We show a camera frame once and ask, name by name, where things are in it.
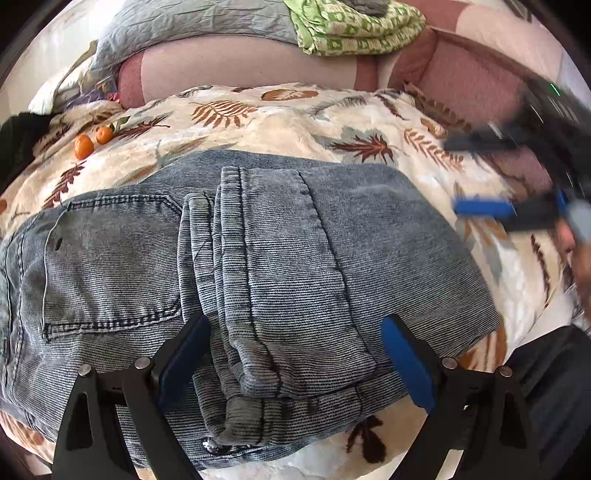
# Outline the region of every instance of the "jeans pocket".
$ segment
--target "jeans pocket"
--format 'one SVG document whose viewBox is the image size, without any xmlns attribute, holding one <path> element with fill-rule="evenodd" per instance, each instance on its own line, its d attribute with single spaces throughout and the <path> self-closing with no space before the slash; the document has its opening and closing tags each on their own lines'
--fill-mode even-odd
<svg viewBox="0 0 591 480">
<path fill-rule="evenodd" d="M 167 196 L 70 202 L 44 249 L 44 337 L 127 330 L 178 316 L 180 216 Z"/>
</svg>

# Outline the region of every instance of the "green patterned cloth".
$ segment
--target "green patterned cloth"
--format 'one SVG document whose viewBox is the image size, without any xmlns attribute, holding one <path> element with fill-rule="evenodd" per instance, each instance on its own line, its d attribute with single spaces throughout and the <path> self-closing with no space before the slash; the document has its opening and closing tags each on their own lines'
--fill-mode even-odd
<svg viewBox="0 0 591 480">
<path fill-rule="evenodd" d="M 299 47 L 310 55 L 373 55 L 398 50 L 425 27 L 416 8 L 390 2 L 383 17 L 360 14 L 338 0 L 283 0 Z"/>
</svg>

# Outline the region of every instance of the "blue gripper pad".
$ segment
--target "blue gripper pad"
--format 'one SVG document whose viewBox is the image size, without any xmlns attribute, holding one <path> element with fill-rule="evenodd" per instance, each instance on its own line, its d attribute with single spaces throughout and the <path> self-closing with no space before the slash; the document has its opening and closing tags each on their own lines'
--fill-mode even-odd
<svg viewBox="0 0 591 480">
<path fill-rule="evenodd" d="M 389 316 L 382 320 L 382 343 L 413 403 L 430 413 L 435 407 L 431 376 L 398 327 L 397 322 L 402 322 L 402 320 L 398 318 L 395 321 Z"/>
<path fill-rule="evenodd" d="M 174 352 L 160 376 L 157 403 L 161 411 L 177 405 L 183 398 L 201 358 L 209 352 L 209 319 L 202 314 Z"/>
</svg>

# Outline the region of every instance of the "black fabric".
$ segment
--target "black fabric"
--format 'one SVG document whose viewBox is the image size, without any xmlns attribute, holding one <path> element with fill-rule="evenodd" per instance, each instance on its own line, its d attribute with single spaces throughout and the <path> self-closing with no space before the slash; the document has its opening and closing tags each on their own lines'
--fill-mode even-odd
<svg viewBox="0 0 591 480">
<path fill-rule="evenodd" d="M 569 459 L 591 426 L 591 339 L 562 327 L 519 347 L 507 365 L 530 409 L 542 478 L 566 478 L 560 471 L 575 461 Z M 591 478 L 590 457 L 587 451 L 576 460 L 586 464 L 584 478 Z"/>
<path fill-rule="evenodd" d="M 0 194 L 33 161 L 33 146 L 47 132 L 51 117 L 23 112 L 0 127 Z"/>
</svg>

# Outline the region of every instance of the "bedspread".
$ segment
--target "bedspread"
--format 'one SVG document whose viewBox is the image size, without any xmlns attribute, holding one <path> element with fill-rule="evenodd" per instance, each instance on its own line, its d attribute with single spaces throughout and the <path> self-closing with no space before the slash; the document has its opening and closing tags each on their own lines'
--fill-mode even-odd
<svg viewBox="0 0 591 480">
<path fill-rule="evenodd" d="M 492 370 L 517 347 L 549 302 L 563 294 L 561 260 L 545 232 L 508 235 L 492 220 L 454 215 L 455 196 L 510 197 L 512 192 L 480 157 L 445 152 L 441 141 L 447 130 L 437 117 L 440 114 L 439 120 L 449 125 L 443 121 L 444 116 L 449 120 L 449 112 L 430 110 L 430 118 L 419 110 L 422 104 L 415 107 L 413 95 L 392 90 L 360 93 L 289 84 L 255 89 L 196 87 L 127 112 L 112 102 L 80 105 L 52 120 L 50 133 L 37 145 L 37 159 L 0 198 L 0 231 L 9 235 L 35 212 L 74 195 L 137 183 L 195 150 L 231 148 L 337 163 L 386 164 L 403 172 L 455 228 L 486 280 L 503 324 L 462 362 Z M 76 160 L 74 136 L 87 132 L 93 137 L 96 128 L 113 122 L 121 125 L 115 139 L 97 145 L 87 159 Z M 417 416 L 404 399 L 355 429 L 285 459 L 206 475 L 271 478 L 273 469 L 296 468 L 303 475 L 356 478 L 405 451 L 421 422 L 421 414 Z M 363 446 L 375 442 L 374 437 L 383 445 L 383 450 L 378 449 L 383 454 L 367 458 Z"/>
</svg>

